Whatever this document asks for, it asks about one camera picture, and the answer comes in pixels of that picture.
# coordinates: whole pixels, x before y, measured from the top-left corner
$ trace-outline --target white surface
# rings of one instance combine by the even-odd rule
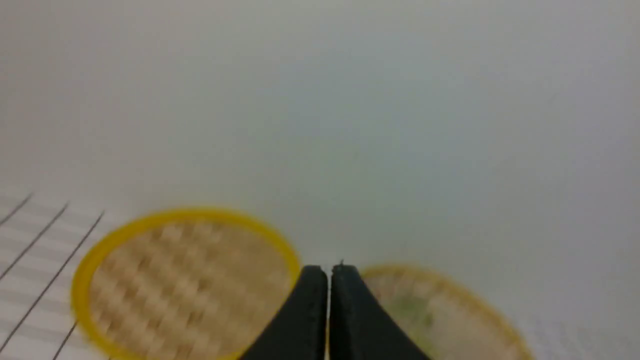
[[[0,2],[0,181],[640,323],[634,0]]]

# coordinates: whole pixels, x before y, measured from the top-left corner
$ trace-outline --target grid mesh pattern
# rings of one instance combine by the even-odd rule
[[[216,359],[258,337],[291,289],[282,255],[260,234],[208,221],[167,224],[105,258],[93,320],[151,359]]]
[[[393,269],[364,280],[400,328],[434,359],[530,359],[508,324],[436,274]]]
[[[0,190],[0,360],[108,360],[76,329],[69,288],[86,252],[120,225],[117,215]],[[639,357],[636,336],[537,316],[513,321],[538,360]]]

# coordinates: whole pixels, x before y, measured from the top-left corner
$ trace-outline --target yellow ring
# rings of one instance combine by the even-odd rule
[[[248,215],[223,209],[193,208],[169,210],[134,220],[133,222],[108,234],[91,250],[89,250],[89,253],[87,253],[84,259],[80,262],[80,265],[78,265],[71,286],[71,308],[76,316],[77,324],[85,332],[88,339],[95,343],[109,357],[121,360],[149,360],[137,356],[125,348],[119,347],[117,344],[107,339],[107,337],[98,330],[98,327],[91,318],[89,310],[89,287],[93,278],[93,273],[95,273],[98,266],[100,266],[104,258],[106,258],[111,251],[137,234],[144,233],[149,229],[158,227],[167,222],[194,218],[237,224],[263,235],[265,239],[270,242],[271,245],[281,253],[281,255],[283,255],[291,277],[291,288],[289,290],[291,291],[293,289],[293,286],[300,275],[301,268],[297,254],[287,240],[276,230],[252,217],[249,217]],[[242,355],[244,350],[246,349],[229,356],[219,357],[217,360],[236,360]]]
[[[429,282],[445,285],[443,288],[446,291],[452,293],[455,297],[464,300],[465,303],[474,306],[477,313],[487,319],[487,321],[489,321],[493,326],[500,329],[502,333],[506,335],[507,339],[512,341],[512,343],[518,348],[518,351],[523,355],[523,360],[534,360],[533,354],[531,353],[531,350],[529,350],[526,341],[521,337],[518,331],[516,331],[513,326],[511,326],[511,324],[493,308],[493,306],[489,305],[486,301],[473,294],[464,286],[459,285],[443,274],[431,269],[420,268],[418,266],[388,264],[365,268],[362,270],[362,278],[365,279],[369,276],[395,272],[409,273],[415,275],[418,279],[424,279]]]

